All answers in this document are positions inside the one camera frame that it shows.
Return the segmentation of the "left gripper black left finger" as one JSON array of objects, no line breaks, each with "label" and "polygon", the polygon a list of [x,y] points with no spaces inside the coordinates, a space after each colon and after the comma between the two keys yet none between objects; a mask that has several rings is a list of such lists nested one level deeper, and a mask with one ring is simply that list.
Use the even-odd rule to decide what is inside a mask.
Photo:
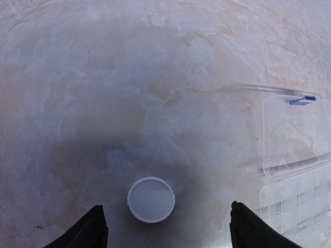
[{"label": "left gripper black left finger", "polygon": [[108,227],[102,205],[93,206],[73,226],[44,248],[107,248]]}]

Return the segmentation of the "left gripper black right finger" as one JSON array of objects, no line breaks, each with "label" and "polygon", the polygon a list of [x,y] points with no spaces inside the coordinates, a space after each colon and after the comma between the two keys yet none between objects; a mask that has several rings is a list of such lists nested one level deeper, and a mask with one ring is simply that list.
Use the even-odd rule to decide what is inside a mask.
[{"label": "left gripper black right finger", "polygon": [[233,247],[299,247],[273,230],[241,202],[232,202],[230,216]]}]

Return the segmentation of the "clear plastic pill organizer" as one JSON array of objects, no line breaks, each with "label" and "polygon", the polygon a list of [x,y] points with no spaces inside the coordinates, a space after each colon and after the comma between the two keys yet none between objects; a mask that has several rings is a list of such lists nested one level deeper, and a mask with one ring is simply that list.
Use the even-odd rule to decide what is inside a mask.
[{"label": "clear plastic pill organizer", "polygon": [[330,101],[315,96],[266,98],[262,104],[260,218],[302,247],[330,237]]}]

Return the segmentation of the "white bottle cap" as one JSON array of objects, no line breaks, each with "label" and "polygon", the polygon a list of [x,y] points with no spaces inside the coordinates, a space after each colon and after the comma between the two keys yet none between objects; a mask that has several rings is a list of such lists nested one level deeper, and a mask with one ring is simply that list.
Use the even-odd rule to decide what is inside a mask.
[{"label": "white bottle cap", "polygon": [[141,222],[155,224],[167,219],[175,207],[172,188],[158,177],[143,177],[128,191],[127,205]]}]

